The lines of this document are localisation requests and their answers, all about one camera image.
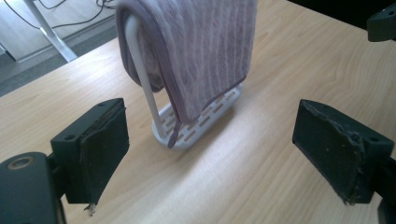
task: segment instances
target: gray floor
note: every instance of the gray floor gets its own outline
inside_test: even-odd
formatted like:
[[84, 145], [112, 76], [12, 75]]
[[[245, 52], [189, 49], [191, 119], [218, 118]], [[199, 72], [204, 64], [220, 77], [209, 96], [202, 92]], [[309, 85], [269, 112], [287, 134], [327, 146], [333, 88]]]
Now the gray floor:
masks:
[[[72, 34], [64, 42], [81, 56], [117, 37], [114, 16]], [[54, 47], [41, 49], [29, 58], [15, 62], [6, 53], [0, 54], [0, 96], [46, 75], [66, 64]]]

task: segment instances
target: floor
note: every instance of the floor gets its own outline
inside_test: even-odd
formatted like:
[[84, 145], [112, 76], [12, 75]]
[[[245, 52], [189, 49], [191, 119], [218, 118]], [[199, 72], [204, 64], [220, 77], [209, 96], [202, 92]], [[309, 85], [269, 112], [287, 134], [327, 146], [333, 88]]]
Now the floor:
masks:
[[[48, 7], [56, 5], [55, 0], [41, 1]], [[26, 12], [24, 6], [18, 8], [23, 5], [23, 0], [7, 0], [7, 2], [26, 20], [30, 19], [26, 16], [28, 13], [23, 14]], [[85, 2], [85, 7], [78, 2]], [[35, 4], [37, 7], [41, 6], [38, 1], [35, 1]], [[7, 5], [3, 0], [0, 0], [0, 45], [6, 50], [6, 53], [2, 53], [0, 47], [0, 96], [66, 64], [66, 60], [39, 30], [31, 28], [15, 16], [15, 13], [8, 7], [5, 7]], [[63, 24], [85, 21], [97, 14], [100, 9], [95, 4], [95, 0], [66, 0], [55, 10], [40, 8], [40, 11], [43, 12], [43, 16], [49, 23]], [[81, 56], [117, 37], [114, 11], [114, 9], [104, 8], [93, 21], [82, 25], [60, 27], [55, 29], [55, 32], [77, 56]]]

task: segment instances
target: table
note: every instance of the table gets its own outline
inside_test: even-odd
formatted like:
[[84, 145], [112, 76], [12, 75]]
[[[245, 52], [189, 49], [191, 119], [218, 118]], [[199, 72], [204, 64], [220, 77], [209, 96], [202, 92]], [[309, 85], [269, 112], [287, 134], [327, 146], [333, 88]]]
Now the table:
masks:
[[[396, 140], [396, 44], [287, 1], [258, 4], [241, 98], [197, 144], [165, 149], [113, 40], [0, 98], [1, 161], [50, 154], [50, 139], [95, 104], [123, 97], [131, 147], [89, 217], [68, 223], [377, 223], [380, 197], [344, 205], [292, 144], [300, 99], [331, 105]], [[167, 104], [164, 91], [155, 95]]]

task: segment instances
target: white plastic stand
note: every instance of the white plastic stand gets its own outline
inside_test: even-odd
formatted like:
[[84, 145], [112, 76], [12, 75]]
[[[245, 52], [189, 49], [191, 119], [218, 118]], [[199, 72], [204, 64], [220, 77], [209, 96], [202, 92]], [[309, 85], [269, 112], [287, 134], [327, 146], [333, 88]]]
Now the white plastic stand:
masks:
[[[140, 21], [136, 17], [130, 16], [128, 18], [125, 24], [126, 41], [153, 117], [152, 131], [157, 141], [163, 147], [167, 147], [169, 138], [176, 124], [176, 117], [170, 104], [166, 105], [160, 113], [158, 112], [154, 95], [149, 84], [149, 77], [143, 64], [137, 42], [137, 29], [139, 24]], [[182, 125], [173, 149], [186, 149], [191, 147], [239, 98], [241, 90], [242, 86], [239, 85], [228, 91], [213, 102], [193, 124]]]

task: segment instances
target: gray towel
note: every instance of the gray towel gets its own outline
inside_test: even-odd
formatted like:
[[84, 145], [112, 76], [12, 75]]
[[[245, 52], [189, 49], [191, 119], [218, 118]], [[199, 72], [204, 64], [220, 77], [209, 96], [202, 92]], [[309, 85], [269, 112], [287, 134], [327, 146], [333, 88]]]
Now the gray towel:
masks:
[[132, 14], [141, 20], [138, 41], [152, 90], [165, 87], [177, 127], [192, 123], [246, 78], [256, 7], [257, 0], [121, 0], [116, 20], [123, 65], [140, 84], [124, 32]]

